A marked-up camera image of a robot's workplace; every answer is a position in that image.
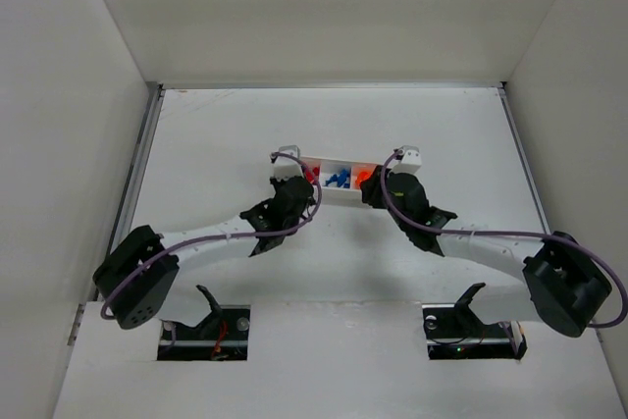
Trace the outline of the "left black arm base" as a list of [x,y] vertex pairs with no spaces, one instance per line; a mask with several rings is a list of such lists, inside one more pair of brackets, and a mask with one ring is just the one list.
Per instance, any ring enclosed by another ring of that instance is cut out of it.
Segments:
[[197,285],[209,312],[194,326],[166,322],[157,349],[158,361],[246,361],[251,310],[247,305],[221,305],[209,289]]

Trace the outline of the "white three-compartment tray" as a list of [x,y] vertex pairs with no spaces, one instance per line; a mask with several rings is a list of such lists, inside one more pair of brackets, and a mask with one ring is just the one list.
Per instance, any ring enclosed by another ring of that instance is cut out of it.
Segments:
[[377,167],[376,163],[314,156],[303,156],[301,160],[309,168],[306,179],[311,183],[318,179],[323,203],[329,205],[361,206],[360,186]]

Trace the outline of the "large orange round lego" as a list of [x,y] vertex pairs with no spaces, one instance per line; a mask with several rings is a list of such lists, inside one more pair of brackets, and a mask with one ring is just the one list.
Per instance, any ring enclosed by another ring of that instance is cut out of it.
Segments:
[[364,182],[371,178],[372,174],[373,172],[368,170],[359,171],[356,176],[355,187],[360,188]]

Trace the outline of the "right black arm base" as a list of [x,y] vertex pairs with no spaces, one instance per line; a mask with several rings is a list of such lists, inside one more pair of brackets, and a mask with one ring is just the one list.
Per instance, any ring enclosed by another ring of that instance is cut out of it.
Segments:
[[521,360],[528,349],[515,321],[485,324],[472,311],[474,296],[486,286],[472,285],[455,302],[422,305],[423,330],[430,360]]

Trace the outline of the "large blue round lego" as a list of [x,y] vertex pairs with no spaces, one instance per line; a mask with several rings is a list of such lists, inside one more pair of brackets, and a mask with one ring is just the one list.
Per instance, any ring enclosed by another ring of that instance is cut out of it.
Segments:
[[327,187],[350,188],[350,170],[341,169],[338,173],[332,174],[325,182]]

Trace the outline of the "large red round lego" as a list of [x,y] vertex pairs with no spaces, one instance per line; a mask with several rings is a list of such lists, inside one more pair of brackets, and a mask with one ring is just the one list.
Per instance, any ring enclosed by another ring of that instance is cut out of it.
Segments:
[[305,178],[309,183],[314,183],[319,179],[320,168],[311,167],[304,170]]

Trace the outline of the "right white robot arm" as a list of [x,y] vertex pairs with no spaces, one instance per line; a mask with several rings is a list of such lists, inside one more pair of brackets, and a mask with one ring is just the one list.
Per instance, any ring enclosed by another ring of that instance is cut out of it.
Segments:
[[363,181],[362,202],[386,209],[418,249],[472,261],[519,279],[534,320],[577,338],[585,329],[609,329],[627,317],[627,290],[608,265],[569,234],[491,231],[465,225],[432,205],[417,177],[375,168]]

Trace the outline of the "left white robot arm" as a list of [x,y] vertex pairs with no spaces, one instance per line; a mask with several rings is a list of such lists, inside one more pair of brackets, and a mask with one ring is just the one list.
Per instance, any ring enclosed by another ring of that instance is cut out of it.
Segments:
[[226,222],[180,233],[158,233],[138,226],[105,257],[92,276],[103,297],[101,318],[132,330],[164,316],[177,277],[223,261],[255,257],[278,248],[285,239],[312,222],[322,203],[318,182],[293,177],[271,180],[268,198]]

